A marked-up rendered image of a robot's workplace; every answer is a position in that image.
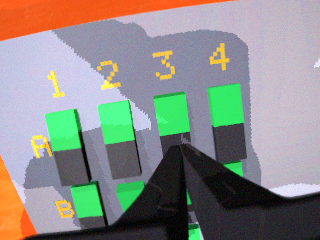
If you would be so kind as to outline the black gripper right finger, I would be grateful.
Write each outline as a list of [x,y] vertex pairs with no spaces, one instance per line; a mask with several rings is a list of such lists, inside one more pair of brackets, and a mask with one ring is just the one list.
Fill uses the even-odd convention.
[[320,236],[320,191],[281,196],[181,144],[186,186],[204,240],[307,240]]

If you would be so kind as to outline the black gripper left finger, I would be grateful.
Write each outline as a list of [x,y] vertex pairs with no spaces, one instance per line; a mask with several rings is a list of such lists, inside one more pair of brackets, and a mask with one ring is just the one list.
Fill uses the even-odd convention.
[[189,240],[187,198],[180,146],[170,146],[140,194],[115,223],[33,234],[19,240]]

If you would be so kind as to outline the white switch panel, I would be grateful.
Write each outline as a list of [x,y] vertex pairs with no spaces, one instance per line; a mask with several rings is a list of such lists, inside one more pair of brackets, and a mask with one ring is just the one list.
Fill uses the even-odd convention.
[[107,227],[170,146],[320,191],[320,0],[231,0],[0,41],[0,157],[37,234]]

